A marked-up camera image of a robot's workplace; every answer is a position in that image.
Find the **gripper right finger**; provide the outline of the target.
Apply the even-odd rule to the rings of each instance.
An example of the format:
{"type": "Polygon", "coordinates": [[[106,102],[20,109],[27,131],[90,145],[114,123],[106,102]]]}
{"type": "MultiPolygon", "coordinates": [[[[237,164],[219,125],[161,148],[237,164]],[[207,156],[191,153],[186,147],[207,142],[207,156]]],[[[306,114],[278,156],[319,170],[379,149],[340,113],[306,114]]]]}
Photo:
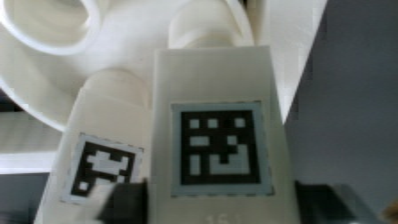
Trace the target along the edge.
{"type": "Polygon", "coordinates": [[[296,182],[301,224],[385,224],[345,184],[296,182]]]}

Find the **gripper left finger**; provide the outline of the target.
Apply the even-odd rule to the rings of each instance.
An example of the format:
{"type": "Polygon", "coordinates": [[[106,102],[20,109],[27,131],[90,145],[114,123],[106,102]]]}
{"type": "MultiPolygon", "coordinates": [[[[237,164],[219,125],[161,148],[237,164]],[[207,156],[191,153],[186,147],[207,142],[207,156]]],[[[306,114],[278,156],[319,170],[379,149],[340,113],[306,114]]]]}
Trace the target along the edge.
{"type": "Polygon", "coordinates": [[[114,183],[95,188],[97,219],[104,224],[148,224],[148,183],[114,183]]]}

